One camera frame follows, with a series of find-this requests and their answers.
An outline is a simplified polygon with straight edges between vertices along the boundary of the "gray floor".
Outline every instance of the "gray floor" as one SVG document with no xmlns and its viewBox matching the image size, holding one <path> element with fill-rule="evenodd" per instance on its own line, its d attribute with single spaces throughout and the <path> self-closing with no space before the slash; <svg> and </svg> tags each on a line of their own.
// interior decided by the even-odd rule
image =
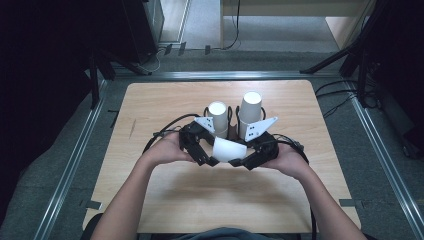
<svg viewBox="0 0 424 240">
<path fill-rule="evenodd" d="M 237 1 L 233 1 L 237 12 Z M 219 1 L 191 1 L 182 42 L 186 48 L 220 47 Z M 236 17 L 224 18 L 224 46 L 236 38 Z M 276 52 L 334 52 L 338 46 L 325 17 L 240 16 L 233 50 Z"/>
<path fill-rule="evenodd" d="M 296 41 L 293 40 L 290 44 L 295 45 Z M 160 68 L 151 77 L 138 77 L 118 69 L 117 79 L 108 83 L 98 121 L 49 239 L 78 239 L 81 235 L 85 215 L 85 207 L 81 203 L 91 198 L 113 130 L 111 124 L 115 113 L 108 110 L 120 109 L 128 84 L 163 81 L 166 76 L 164 74 L 168 72 L 181 72 L 180 78 L 175 79 L 177 81 L 195 80 L 190 79 L 193 75 L 185 74 L 193 71 L 286 71 L 288 77 L 297 76 L 310 80 L 315 89 L 325 83 L 339 80 L 335 77 L 299 76 L 295 72 L 331 55 L 333 51 L 329 49 L 310 52 L 258 49 L 259 46 L 254 51 L 212 51 L 209 55 L 205 55 L 203 50 L 186 50 L 182 55 L 179 55 L 177 50 L 168 55 L 161 52 L 158 54 Z M 334 72 L 341 62 L 330 65 L 322 73 Z M 155 58 L 144 65 L 149 69 L 158 66 Z M 333 86 L 327 91 L 336 89 L 343 87 Z M 322 112 L 328 111 L 346 97 L 347 95 L 341 94 L 320 98 Z M 87 96 L 51 149 L 36 159 L 23 174 L 9 205 L 7 218 L 0 229 L 0 239 L 34 237 L 87 119 L 90 104 L 90 96 Z M 402 177 L 422 208 L 424 162 L 411 160 L 403 155 L 402 145 L 384 113 L 378 109 L 373 109 L 370 113 Z M 352 104 L 347 103 L 340 107 L 335 114 L 326 118 L 326 124 L 352 197 L 358 202 L 357 211 L 362 230 L 378 239 L 415 239 Z"/>
</svg>

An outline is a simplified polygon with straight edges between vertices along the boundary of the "wooden tabletop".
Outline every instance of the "wooden tabletop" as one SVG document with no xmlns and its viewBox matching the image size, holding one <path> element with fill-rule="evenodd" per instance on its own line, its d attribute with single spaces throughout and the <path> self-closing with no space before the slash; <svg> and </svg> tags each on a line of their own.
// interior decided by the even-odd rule
<svg viewBox="0 0 424 240">
<path fill-rule="evenodd" d="M 103 207 L 87 210 L 84 227 L 106 209 L 153 132 L 184 114 L 202 115 L 213 101 L 235 109 L 251 90 L 262 94 L 267 117 L 279 118 L 268 132 L 303 144 L 311 167 L 333 198 L 337 202 L 351 199 L 309 81 L 136 83 L 128 87 L 92 196 Z M 212 147 L 202 145 L 212 155 Z M 343 210 L 361 227 L 354 207 Z M 191 233 L 217 227 L 258 233 L 311 232 L 309 203 L 298 181 L 271 169 L 176 162 L 153 171 L 139 232 Z"/>
</svg>

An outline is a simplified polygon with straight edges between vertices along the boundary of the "aluminum rail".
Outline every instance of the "aluminum rail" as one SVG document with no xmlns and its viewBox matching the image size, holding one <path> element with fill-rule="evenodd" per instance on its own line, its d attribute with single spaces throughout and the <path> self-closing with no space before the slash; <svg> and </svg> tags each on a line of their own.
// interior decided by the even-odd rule
<svg viewBox="0 0 424 240">
<path fill-rule="evenodd" d="M 352 83 L 346 83 L 346 88 L 349 90 L 355 89 Z M 368 110 L 361 106 L 357 98 L 353 98 L 352 103 L 415 237 L 417 239 L 424 239 L 424 221 L 421 211 L 390 157 Z"/>
<path fill-rule="evenodd" d="M 68 160 L 66 168 L 62 174 L 62 177 L 56 187 L 55 192 L 53 193 L 53 196 L 51 197 L 49 201 L 47 210 L 34 236 L 34 239 L 36 240 L 48 239 L 50 236 L 54 223 L 56 222 L 57 216 L 60 212 L 60 209 L 65 200 L 65 197 L 74 179 L 76 170 L 80 163 L 81 157 L 84 153 L 88 139 L 91 136 L 94 125 L 99 116 L 100 110 L 102 109 L 102 106 L 104 103 L 103 99 L 104 99 L 106 89 L 107 89 L 107 82 L 103 80 L 100 86 L 100 94 L 103 97 L 100 98 L 100 101 L 97 104 L 97 106 L 94 109 L 92 109 L 90 111 L 90 114 L 88 115 L 84 128 L 81 131 L 81 134 Z"/>
</svg>

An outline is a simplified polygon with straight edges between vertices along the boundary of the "upside-down paper cup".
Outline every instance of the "upside-down paper cup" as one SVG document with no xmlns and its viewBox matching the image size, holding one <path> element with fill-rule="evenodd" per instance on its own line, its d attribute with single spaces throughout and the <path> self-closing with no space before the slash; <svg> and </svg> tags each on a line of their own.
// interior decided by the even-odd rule
<svg viewBox="0 0 424 240">
<path fill-rule="evenodd" d="M 213 117 L 215 133 L 222 133 L 228 129 L 227 106 L 223 102 L 215 101 L 209 104 L 208 117 Z"/>
<path fill-rule="evenodd" d="M 239 118 L 245 123 L 254 123 L 261 120 L 262 96 L 258 92 L 250 91 L 244 94 L 241 102 Z"/>
</svg>

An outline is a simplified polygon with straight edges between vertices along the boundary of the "person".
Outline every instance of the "person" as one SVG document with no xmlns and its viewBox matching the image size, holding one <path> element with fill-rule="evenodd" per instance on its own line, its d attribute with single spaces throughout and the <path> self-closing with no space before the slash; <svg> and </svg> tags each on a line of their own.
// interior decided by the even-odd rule
<svg viewBox="0 0 424 240">
<path fill-rule="evenodd" d="M 188 153 L 180 150 L 178 133 L 170 133 L 137 160 L 125 183 L 95 226 L 91 239 L 135 239 L 153 170 L 158 165 L 175 161 L 194 162 Z M 334 201 L 318 175 L 290 146 L 280 143 L 277 158 L 261 167 L 278 170 L 300 182 L 323 239 L 366 239 Z"/>
</svg>

